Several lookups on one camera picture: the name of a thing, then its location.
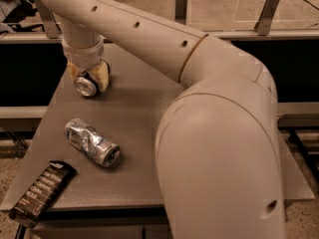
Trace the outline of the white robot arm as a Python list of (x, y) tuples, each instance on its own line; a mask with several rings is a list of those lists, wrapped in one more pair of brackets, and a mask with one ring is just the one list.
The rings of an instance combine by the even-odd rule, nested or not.
[(96, 62), (94, 31), (184, 86), (163, 115), (156, 167), (174, 239), (286, 239), (277, 92), (255, 57), (114, 0), (41, 0), (79, 25), (69, 59)]

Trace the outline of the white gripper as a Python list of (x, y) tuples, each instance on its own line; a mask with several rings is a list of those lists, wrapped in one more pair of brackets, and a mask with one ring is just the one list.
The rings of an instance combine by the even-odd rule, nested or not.
[(77, 78), (83, 77), (86, 74), (84, 69), (93, 68), (90, 71), (90, 77), (97, 83), (99, 91), (103, 93), (108, 87), (110, 79), (108, 64), (101, 61), (104, 54), (103, 37), (96, 33), (64, 34), (62, 46), (63, 53), (69, 61), (67, 71), (71, 80), (75, 81)]

